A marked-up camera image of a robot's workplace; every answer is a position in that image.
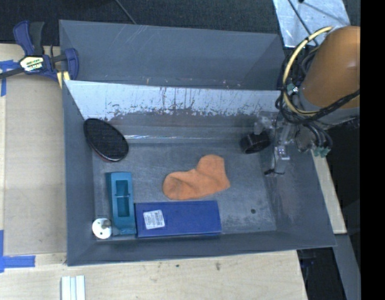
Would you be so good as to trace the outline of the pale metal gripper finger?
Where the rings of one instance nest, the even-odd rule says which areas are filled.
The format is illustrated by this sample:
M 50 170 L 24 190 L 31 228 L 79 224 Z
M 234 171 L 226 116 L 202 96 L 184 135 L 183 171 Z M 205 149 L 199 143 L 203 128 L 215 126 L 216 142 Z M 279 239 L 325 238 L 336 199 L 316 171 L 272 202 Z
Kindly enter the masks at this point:
M 281 171 L 285 171 L 287 168 L 287 165 L 290 162 L 290 155 L 288 152 L 287 146 L 281 146 Z
M 274 148 L 274 172 L 283 174 L 283 147 Z

